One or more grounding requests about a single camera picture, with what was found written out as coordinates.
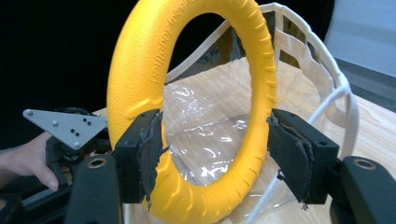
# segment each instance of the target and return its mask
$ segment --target wooden table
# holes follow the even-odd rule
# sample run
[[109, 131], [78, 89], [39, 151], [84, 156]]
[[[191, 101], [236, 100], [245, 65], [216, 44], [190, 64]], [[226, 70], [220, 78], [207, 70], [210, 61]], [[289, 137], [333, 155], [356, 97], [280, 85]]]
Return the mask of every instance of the wooden table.
[[[315, 87], [299, 69], [288, 64], [279, 63], [277, 70], [277, 107], [308, 119], [319, 104]], [[199, 184], [208, 184], [219, 178], [231, 165], [243, 137], [244, 122], [248, 121], [249, 86], [248, 63], [241, 59], [165, 87], [164, 122], [168, 141], [177, 152], [176, 162], [182, 167], [181, 172], [194, 172], [194, 180]], [[361, 117], [354, 155], [382, 163], [396, 178], [396, 114], [359, 97], [358, 102]], [[233, 129], [235, 124], [242, 128]], [[342, 132], [337, 127], [324, 121], [320, 125], [326, 135], [341, 143]], [[213, 154], [216, 159], [210, 160]], [[214, 166], [214, 162], [221, 163], [221, 166]], [[276, 164], [267, 156], [261, 175], [249, 195], [220, 223], [244, 223], [276, 170]], [[325, 205], [309, 205], [305, 211], [283, 185], [259, 222], [331, 223], [330, 202], [331, 198]], [[133, 212], [134, 220], [130, 222], [161, 223], [139, 205], [134, 206]]]

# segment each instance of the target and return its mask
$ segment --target black background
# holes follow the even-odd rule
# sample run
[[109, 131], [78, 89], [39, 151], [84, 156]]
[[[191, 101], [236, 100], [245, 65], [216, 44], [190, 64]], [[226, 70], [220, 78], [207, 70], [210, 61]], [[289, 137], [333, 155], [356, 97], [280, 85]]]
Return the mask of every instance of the black background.
[[[22, 116], [26, 108], [106, 107], [113, 49], [136, 2], [0, 0], [0, 148], [26, 143], [42, 132]], [[333, 0], [279, 3], [296, 11], [324, 39]], [[218, 16], [204, 15], [189, 23], [177, 41], [170, 68], [221, 22]]]

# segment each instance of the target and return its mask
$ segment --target table surface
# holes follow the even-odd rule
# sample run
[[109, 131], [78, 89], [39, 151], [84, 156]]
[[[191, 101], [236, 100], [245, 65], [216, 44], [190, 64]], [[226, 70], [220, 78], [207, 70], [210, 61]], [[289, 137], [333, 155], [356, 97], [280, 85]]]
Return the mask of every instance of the table surface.
[[[312, 83], [302, 76], [299, 69], [285, 63], [279, 63], [277, 67], [277, 82], [277, 107], [297, 112], [303, 119], [308, 119], [309, 115], [318, 107], [318, 94]], [[247, 103], [250, 95], [249, 84], [248, 63], [246, 59], [241, 59], [167, 85], [164, 92], [164, 123], [167, 131], [169, 133], [183, 133], [191, 127], [224, 119], [224, 116], [233, 118], [246, 114], [249, 109], [249, 103]], [[185, 103], [186, 99], [194, 102], [194, 110], [190, 113], [186, 113], [188, 111], [186, 107], [191, 107], [191, 102], [180, 103]], [[357, 99], [360, 110], [360, 127], [354, 155], [381, 163], [396, 178], [396, 114], [360, 97], [357, 97]], [[106, 116], [105, 109], [98, 113]], [[227, 132], [229, 130], [227, 127], [222, 130]], [[332, 126], [327, 127], [325, 133], [328, 136], [330, 135], [331, 139], [334, 138], [335, 140], [333, 140], [337, 143], [342, 138], [340, 132]], [[194, 145], [191, 141], [181, 142]], [[188, 156], [184, 158], [184, 163], [191, 170], [199, 168], [199, 166], [195, 167], [197, 166], [196, 163], [205, 161], [205, 158], [200, 159], [199, 157]], [[262, 190], [269, 182], [271, 175], [267, 173], [273, 173], [267, 171], [269, 169], [274, 171], [274, 165], [267, 156], [262, 174], [253, 186], [252, 191], [241, 205], [220, 223], [243, 223], [246, 220], [246, 215], [253, 209], [260, 194], [262, 194]], [[309, 208], [305, 211], [302, 209], [302, 205], [293, 199], [287, 188], [281, 186], [277, 198], [273, 199], [273, 204], [260, 217], [258, 222], [331, 223], [329, 216], [330, 202], [331, 198], [324, 205], [309, 205]], [[134, 214], [134, 220], [130, 219], [131, 222], [161, 223], [139, 206], [134, 206], [131, 211]]]

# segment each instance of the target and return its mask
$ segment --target human hand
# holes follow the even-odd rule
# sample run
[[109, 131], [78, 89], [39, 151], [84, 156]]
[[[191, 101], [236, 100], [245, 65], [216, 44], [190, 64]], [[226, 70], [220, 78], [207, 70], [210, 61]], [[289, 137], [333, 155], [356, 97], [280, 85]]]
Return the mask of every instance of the human hand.
[[42, 133], [29, 143], [0, 154], [0, 188], [20, 175], [35, 175], [52, 190], [58, 189], [58, 179], [46, 164], [46, 142], [51, 137]]

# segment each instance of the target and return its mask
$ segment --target bolt hole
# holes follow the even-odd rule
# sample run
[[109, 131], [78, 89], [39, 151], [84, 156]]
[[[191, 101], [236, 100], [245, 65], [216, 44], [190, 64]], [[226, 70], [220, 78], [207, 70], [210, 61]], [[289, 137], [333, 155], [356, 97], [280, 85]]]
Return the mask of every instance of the bolt hole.
[[87, 166], [88, 166], [88, 168], [95, 169], [95, 168], [99, 168], [105, 164], [106, 164], [105, 158], [98, 158], [98, 159], [94, 159], [94, 160], [88, 162]]
[[323, 142], [323, 141], [318, 141], [318, 144], [323, 147], [327, 146], [327, 142]]
[[354, 160], [354, 162], [357, 166], [359, 166], [362, 169], [366, 169], [366, 170], [375, 170], [376, 169], [375, 164], [370, 161], [356, 159], [356, 160]]

